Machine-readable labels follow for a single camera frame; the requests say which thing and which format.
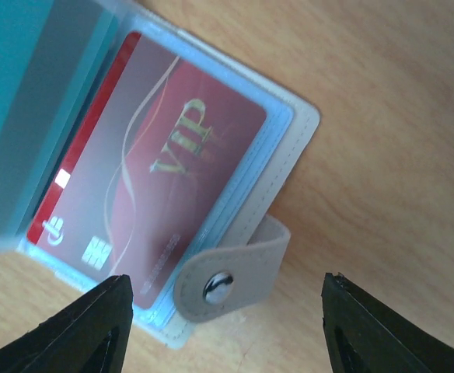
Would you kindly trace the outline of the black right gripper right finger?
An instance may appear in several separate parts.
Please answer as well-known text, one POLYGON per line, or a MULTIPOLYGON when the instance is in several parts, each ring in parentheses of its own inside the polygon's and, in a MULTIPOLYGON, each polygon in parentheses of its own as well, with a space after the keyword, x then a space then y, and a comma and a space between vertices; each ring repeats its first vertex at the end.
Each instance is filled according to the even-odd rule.
POLYGON ((325 274, 323 331, 334 372, 454 372, 454 348, 342 274, 325 274))

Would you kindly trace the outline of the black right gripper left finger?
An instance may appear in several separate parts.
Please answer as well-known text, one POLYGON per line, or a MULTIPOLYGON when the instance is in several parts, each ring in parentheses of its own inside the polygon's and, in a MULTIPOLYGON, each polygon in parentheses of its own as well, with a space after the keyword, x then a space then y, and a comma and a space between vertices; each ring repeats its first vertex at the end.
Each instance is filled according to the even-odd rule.
POLYGON ((128 275, 105 281, 0 349, 0 372, 121 372, 133 319, 128 275))

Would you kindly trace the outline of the beige card holder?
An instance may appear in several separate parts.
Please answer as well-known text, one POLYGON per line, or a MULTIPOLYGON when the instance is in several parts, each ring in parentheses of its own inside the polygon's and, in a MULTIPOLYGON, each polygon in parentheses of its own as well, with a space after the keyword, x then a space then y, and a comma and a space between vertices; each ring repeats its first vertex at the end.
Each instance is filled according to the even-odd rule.
POLYGON ((319 123, 135 1, 0 1, 0 252, 81 291, 128 275, 179 349, 270 294, 290 233, 267 211, 319 123))

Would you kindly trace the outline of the red VIP credit card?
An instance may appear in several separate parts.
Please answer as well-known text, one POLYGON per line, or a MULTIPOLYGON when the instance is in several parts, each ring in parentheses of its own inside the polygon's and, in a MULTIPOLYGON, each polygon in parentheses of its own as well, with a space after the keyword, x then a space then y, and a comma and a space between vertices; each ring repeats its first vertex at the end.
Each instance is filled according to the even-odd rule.
POLYGON ((202 53, 129 33, 29 241, 95 281, 129 275, 150 309, 274 108, 202 53))

